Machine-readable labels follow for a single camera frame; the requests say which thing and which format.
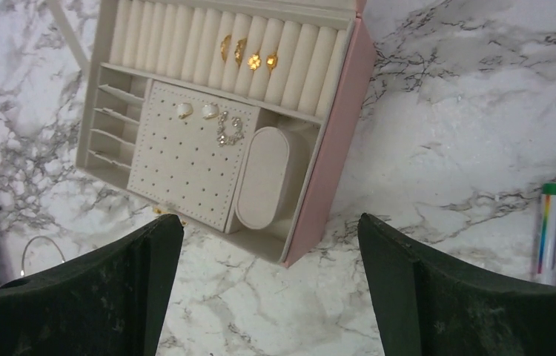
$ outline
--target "earring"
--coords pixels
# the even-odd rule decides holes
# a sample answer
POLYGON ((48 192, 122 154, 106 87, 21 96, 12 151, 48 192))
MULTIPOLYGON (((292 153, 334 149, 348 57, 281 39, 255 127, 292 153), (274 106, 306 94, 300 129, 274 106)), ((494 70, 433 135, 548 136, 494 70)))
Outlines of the earring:
POLYGON ((251 55, 250 59, 248 59, 248 66, 252 70, 257 70, 260 67, 260 64, 261 64, 261 60, 260 60, 259 52, 256 52, 255 54, 251 55))
POLYGON ((232 35, 227 35, 224 37, 223 41, 221 41, 221 59, 225 62, 228 59, 228 51, 230 50, 230 40, 232 39, 232 35))
POLYGON ((232 118, 232 126, 234 127, 234 134, 228 135, 225 132, 225 120, 228 118, 228 112, 224 111, 219 115, 219 127, 217 128, 217 142, 220 147, 234 146, 240 139, 243 139, 243 121, 240 117, 232 118))
POLYGON ((187 102, 178 105, 178 119, 186 119, 193 113, 193 106, 187 102))
POLYGON ((269 69, 269 74, 278 65, 278 54, 276 52, 267 56, 267 68, 269 69))
POLYGON ((236 43, 236 50, 234 50, 234 61, 236 65, 241 68, 241 63, 243 63, 243 52, 245 51, 245 46, 248 45, 248 39, 240 39, 236 43))
POLYGON ((215 104, 206 104, 202 108, 202 115, 204 119, 212 119, 214 117, 218 117, 219 115, 219 108, 215 104))

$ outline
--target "jewelry box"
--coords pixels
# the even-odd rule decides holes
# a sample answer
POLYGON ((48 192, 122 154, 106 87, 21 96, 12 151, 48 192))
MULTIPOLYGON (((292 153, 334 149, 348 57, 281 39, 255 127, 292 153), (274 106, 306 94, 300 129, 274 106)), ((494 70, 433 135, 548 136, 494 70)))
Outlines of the jewelry box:
POLYGON ((359 0, 102 0, 76 166, 272 263, 322 238, 375 51, 359 0))

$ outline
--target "ring roll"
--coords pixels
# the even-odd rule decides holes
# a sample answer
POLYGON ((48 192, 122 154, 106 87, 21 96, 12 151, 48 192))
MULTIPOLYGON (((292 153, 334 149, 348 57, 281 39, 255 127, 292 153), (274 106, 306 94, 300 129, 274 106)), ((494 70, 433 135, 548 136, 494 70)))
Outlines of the ring roll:
POLYGON ((158 51, 158 64, 156 73, 164 76, 167 73, 167 63, 169 62, 169 52, 173 43, 173 29, 176 24, 177 6, 168 4, 165 11, 165 23, 162 25, 162 35, 160 39, 160 49, 158 51))
POLYGON ((234 59, 234 51, 236 50, 237 43, 248 37, 251 25, 251 16, 245 15, 244 13, 237 13, 234 16, 232 41, 230 43, 230 50, 228 51, 228 60, 225 61, 225 66, 223 68, 223 78, 221 81, 221 89, 229 93, 234 91, 236 77, 239 75, 239 65, 234 59))
POLYGON ((232 34, 234 28, 234 14, 223 12, 221 14, 221 22, 219 23, 219 30, 217 31, 217 38, 215 47, 213 49, 213 60, 211 64, 211 73, 208 75, 208 87, 213 89, 221 88, 221 80, 223 78, 223 68, 225 63, 221 57, 221 43, 223 39, 232 34))
POLYGON ((270 104, 280 105, 280 102, 282 102, 282 95, 285 93, 287 78, 294 60, 301 30, 302 25, 293 21, 286 21, 282 29, 282 36, 280 36, 280 44, 278 45, 278 63, 271 72, 269 84, 267 84, 267 93, 265 94, 265 101, 270 104))
POLYGON ((247 96, 250 92, 252 85, 252 77, 254 77, 254 70, 250 69, 248 60, 254 54, 259 54, 262 45, 262 39, 265 36, 265 29, 267 28, 267 19, 261 16, 252 18, 252 25, 250 26, 250 35, 248 36, 248 45, 243 52, 243 63, 239 70, 239 75, 236 77, 236 84, 234 85, 234 93, 240 96, 247 96))
POLYGON ((188 43, 184 53, 184 64, 182 66, 182 80, 191 82, 195 73, 197 64, 197 54, 199 47, 202 45, 202 30, 204 28, 204 20, 206 19, 206 10, 198 7, 193 13, 193 21, 191 22, 191 31, 188 35, 188 43))
POLYGON ((330 27, 320 28, 320 34, 317 37, 315 50, 313 50, 313 56, 311 57, 311 64, 308 66, 308 73, 306 73, 302 96, 299 98, 299 112, 315 115, 336 40, 337 30, 330 27))
POLYGON ((167 63, 168 77, 179 79, 182 75, 186 44, 191 31, 191 21, 193 21, 193 8, 179 5, 176 12, 176 25, 173 29, 173 43, 171 43, 167 63))
POLYGON ((291 64, 287 85, 285 85, 285 93, 282 95, 280 106, 283 108, 295 110, 299 104, 299 98, 302 95, 302 87, 306 80, 306 72, 311 64, 311 57, 315 50, 315 42, 320 28, 312 24, 303 24, 302 31, 299 33, 296 53, 294 61, 291 64))
POLYGON ((195 73, 193 73, 193 83, 195 84, 208 84, 208 76, 211 74, 211 64, 213 62, 213 52, 217 40, 217 32, 219 31, 220 19, 221 13, 218 10, 206 10, 202 38, 199 40, 197 64, 195 66, 195 73))
POLYGON ((341 63, 345 55, 343 53, 345 37, 345 30, 340 30, 337 33, 333 55, 328 64, 328 73, 326 74, 326 79, 324 79, 324 85, 322 86, 322 92, 320 94, 320 102, 317 104, 317 109, 315 110, 315 116, 317 117, 326 118, 331 112, 335 100, 335 89, 337 88, 337 83, 341 75, 341 63))
POLYGON ((139 44, 136 50, 136 69, 144 70, 147 66, 147 50, 151 24, 153 23, 153 2, 146 1, 142 8, 142 20, 139 34, 139 44))
POLYGON ((158 48, 162 38, 162 26, 165 24, 166 9, 167 5, 161 2, 157 2, 153 6, 153 19, 147 46, 147 63, 145 64, 145 70, 150 73, 155 73, 158 65, 158 48))
POLYGON ((125 37, 128 34, 128 22, 130 21, 130 0, 119 0, 114 20, 114 34, 112 36, 112 48, 110 49, 110 63, 120 65, 123 63, 123 48, 125 37))
POLYGON ((260 58, 262 65, 254 72, 252 84, 248 96, 252 99, 263 100, 265 93, 267 93, 267 85, 269 83, 269 68, 267 67, 267 57, 276 54, 278 51, 278 44, 280 43, 280 36, 282 35, 282 28, 285 22, 278 19, 269 19, 267 22, 267 29, 265 30, 265 37, 262 39, 262 46, 260 48, 260 58))
POLYGON ((140 23, 144 4, 140 0, 132 1, 130 20, 128 21, 128 34, 125 36, 125 47, 123 48, 123 67, 134 68, 136 66, 136 47, 138 47, 139 43, 140 23))

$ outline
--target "green pen cap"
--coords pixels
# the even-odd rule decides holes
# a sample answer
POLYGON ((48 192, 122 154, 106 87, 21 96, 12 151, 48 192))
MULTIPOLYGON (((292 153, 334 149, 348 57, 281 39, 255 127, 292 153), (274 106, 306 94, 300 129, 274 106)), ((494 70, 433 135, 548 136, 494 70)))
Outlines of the green pen cap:
POLYGON ((556 195, 556 183, 546 183, 542 186, 542 194, 556 195))

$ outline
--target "silver earring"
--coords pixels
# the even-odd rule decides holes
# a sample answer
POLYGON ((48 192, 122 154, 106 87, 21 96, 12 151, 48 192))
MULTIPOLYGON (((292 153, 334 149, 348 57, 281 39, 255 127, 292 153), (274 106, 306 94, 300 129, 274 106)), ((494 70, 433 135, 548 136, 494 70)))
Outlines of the silver earring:
POLYGON ((212 119, 214 117, 218 117, 219 115, 219 108, 215 104, 206 104, 202 108, 202 115, 204 119, 212 119))
POLYGON ((217 128, 217 142, 220 147, 234 146, 240 139, 243 139, 243 121, 240 117, 232 118, 232 126, 234 127, 234 134, 228 135, 225 132, 225 120, 228 119, 228 112, 224 111, 219 115, 219 127, 217 128))
POLYGON ((186 119, 193 113, 193 105, 185 102, 177 106, 178 118, 186 119))

